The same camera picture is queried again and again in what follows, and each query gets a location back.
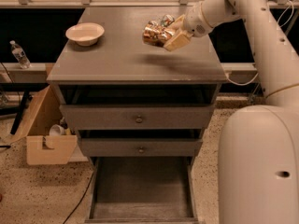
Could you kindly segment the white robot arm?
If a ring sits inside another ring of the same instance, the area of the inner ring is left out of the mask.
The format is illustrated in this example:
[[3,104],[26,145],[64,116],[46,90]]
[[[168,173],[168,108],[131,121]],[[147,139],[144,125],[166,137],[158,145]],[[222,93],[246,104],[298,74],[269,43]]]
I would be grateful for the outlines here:
[[264,105],[237,110],[221,131],[220,224],[299,224],[299,57],[267,0],[204,0],[174,23],[185,38],[242,19]]

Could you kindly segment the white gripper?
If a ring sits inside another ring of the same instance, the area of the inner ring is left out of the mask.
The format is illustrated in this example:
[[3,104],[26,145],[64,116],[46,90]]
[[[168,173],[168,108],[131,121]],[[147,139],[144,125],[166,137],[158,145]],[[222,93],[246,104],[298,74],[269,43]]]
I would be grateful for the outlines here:
[[164,44],[166,50],[180,49],[191,42],[192,36],[202,37],[213,30],[206,21],[202,5],[202,2],[196,3],[187,9],[185,15],[179,16],[168,26],[169,29],[176,31],[170,32],[171,37]]

